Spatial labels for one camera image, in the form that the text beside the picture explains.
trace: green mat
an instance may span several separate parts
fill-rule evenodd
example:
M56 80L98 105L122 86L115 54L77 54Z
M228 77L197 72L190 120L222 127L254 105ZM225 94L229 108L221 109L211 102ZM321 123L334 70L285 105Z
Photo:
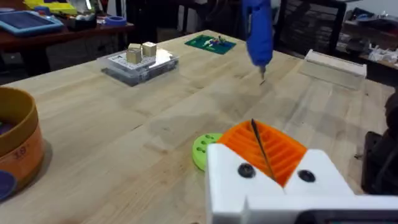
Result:
M205 42L210 39L214 39L214 37L208 35L199 35L198 37L186 42L185 44L221 55L225 54L236 45L235 43L226 41L223 44L213 44L213 46L211 47L209 45L203 46Z

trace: wooden block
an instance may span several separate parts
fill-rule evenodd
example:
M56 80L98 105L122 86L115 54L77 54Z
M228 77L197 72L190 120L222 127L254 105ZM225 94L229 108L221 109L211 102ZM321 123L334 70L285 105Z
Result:
M142 54L146 57L156 56L156 44L151 42L146 42L142 44Z
M126 51L126 60L129 63L138 64L142 61L141 49L128 49Z
M141 49L141 44L129 44L129 50Z

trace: orange container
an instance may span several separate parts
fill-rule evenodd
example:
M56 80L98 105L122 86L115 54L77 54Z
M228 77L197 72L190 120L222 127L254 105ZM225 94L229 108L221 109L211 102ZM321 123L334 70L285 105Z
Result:
M25 187L39 172L43 139L36 105L28 93L0 87L0 121L15 124L0 135L0 200Z
M296 140L268 125L256 121L265 160L250 121L228 130L217 143L232 149L265 175L284 186L307 149Z

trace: clear plastic box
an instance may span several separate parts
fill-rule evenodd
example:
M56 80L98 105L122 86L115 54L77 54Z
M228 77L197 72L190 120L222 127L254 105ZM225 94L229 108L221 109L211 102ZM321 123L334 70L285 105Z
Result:
M138 64L126 61L126 51L107 55L97 59L105 64L102 71L120 80L129 86L135 86L175 69L178 65L178 57L164 49L157 49L156 57L142 56L142 62Z

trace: workbench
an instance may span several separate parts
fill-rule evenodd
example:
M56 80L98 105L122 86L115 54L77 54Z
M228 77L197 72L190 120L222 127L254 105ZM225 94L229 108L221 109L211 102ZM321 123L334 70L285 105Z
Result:
M279 52L259 85L243 41L226 37L237 45L218 55L184 44L197 35L160 43L180 56L179 68L134 87L95 61L8 84L34 96L46 158L29 188L0 204L1 223L205 224L193 141L251 118L326 151L361 194L354 155L367 131L385 130L393 88L317 80L298 72L301 59Z

